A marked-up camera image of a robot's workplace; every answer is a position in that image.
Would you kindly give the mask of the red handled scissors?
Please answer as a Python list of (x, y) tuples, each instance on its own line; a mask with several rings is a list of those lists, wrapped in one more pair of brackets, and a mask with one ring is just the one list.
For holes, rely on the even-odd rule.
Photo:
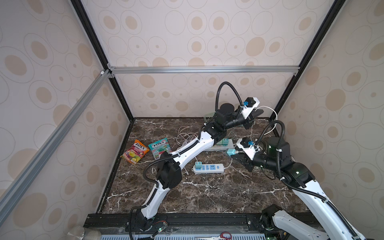
[(217, 237), (195, 237), (196, 240), (232, 240), (232, 234), (229, 232), (223, 232)]

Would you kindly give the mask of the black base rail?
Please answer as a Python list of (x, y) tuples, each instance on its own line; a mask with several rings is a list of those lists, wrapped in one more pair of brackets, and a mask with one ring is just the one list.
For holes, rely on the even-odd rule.
[(159, 214), (153, 226), (140, 230), (129, 214), (90, 214), (84, 227), (98, 230), (105, 240), (149, 238), (156, 240), (197, 240), (224, 234), (234, 240), (293, 240), (287, 231), (266, 230), (261, 214)]

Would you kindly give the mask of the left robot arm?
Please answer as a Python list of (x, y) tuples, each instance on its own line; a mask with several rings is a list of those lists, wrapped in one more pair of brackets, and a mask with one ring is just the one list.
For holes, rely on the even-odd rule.
[[(238, 108), (232, 104), (219, 105), (220, 92), (225, 85), (235, 93), (240, 103)], [(170, 154), (163, 153), (143, 171), (143, 178), (154, 186), (144, 204), (131, 209), (131, 216), (135, 221), (129, 224), (130, 227), (136, 226), (141, 231), (149, 230), (165, 196), (181, 182), (182, 169), (201, 152), (213, 147), (226, 137), (229, 129), (238, 126), (249, 129), (255, 117), (262, 113), (258, 109), (259, 104), (260, 101), (256, 97), (248, 97), (242, 101), (231, 83), (221, 83), (216, 94), (214, 116), (200, 128), (198, 136), (179, 150)]]

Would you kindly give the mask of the teal charger plug small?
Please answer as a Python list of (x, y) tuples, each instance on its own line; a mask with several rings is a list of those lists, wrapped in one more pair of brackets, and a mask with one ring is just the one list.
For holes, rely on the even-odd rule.
[(236, 149), (228, 149), (227, 154), (228, 156), (236, 155), (238, 151)]

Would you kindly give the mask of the teal charger with teal cable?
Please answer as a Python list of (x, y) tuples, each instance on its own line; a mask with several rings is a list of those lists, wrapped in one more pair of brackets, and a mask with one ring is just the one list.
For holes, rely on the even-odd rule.
[(229, 139), (223, 139), (222, 145), (227, 146), (229, 144)]

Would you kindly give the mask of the orange Fox's candy bag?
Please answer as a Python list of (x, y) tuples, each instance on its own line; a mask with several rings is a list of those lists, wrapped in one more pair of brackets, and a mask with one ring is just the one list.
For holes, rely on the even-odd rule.
[(149, 151), (142, 142), (135, 140), (133, 145), (121, 155), (121, 158), (127, 162), (135, 165), (137, 164)]

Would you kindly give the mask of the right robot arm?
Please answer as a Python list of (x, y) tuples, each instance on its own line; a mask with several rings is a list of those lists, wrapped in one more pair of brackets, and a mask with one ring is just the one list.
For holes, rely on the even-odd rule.
[(228, 155), (241, 163), (248, 171), (254, 167), (274, 172), (275, 178), (292, 190), (307, 206), (323, 228), (318, 231), (289, 215), (277, 205), (271, 205), (262, 212), (262, 222), (266, 230), (279, 228), (298, 240), (363, 240), (360, 233), (333, 204), (321, 188), (314, 174), (304, 165), (295, 162), (290, 145), (284, 140), (285, 125), (275, 120), (270, 125), (279, 125), (279, 137), (269, 138), (263, 147), (260, 143), (267, 132), (263, 130), (259, 138), (238, 140)]

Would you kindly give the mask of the white multicolour power strip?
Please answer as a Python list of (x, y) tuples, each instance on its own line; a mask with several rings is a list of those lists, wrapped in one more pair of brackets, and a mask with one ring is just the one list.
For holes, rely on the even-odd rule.
[(224, 145), (214, 145), (208, 149), (206, 149), (206, 151), (227, 151), (228, 149), (233, 149), (234, 148), (234, 144), (233, 144), (233, 141), (232, 139), (229, 139), (229, 144), (227, 146), (224, 146)]

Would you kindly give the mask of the diagonal aluminium rail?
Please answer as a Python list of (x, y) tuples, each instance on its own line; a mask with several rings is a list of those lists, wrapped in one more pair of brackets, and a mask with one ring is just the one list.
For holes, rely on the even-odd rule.
[(104, 82), (109, 78), (111, 72), (111, 70), (105, 69), (103, 73), (93, 81), (87, 91), (77, 101), (59, 126), (52, 132), (43, 146), (36, 152), (31, 161), (10, 185), (9, 189), (5, 192), (5, 195), (1, 198), (1, 224), (8, 218), (12, 210), (68, 134), (69, 130), (71, 130), (85, 108), (89, 105)]

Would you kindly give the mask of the horizontal aluminium rail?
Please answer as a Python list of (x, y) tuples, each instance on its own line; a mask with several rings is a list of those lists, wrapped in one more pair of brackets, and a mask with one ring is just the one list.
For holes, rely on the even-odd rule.
[(297, 73), (299, 66), (111, 67), (113, 74)]

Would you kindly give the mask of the teal candy bag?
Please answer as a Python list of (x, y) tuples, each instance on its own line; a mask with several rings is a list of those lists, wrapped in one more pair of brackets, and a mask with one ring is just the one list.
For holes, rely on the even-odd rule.
[(158, 160), (164, 152), (167, 152), (167, 153), (172, 152), (171, 146), (169, 145), (167, 138), (164, 138), (149, 144), (149, 148), (155, 160)]

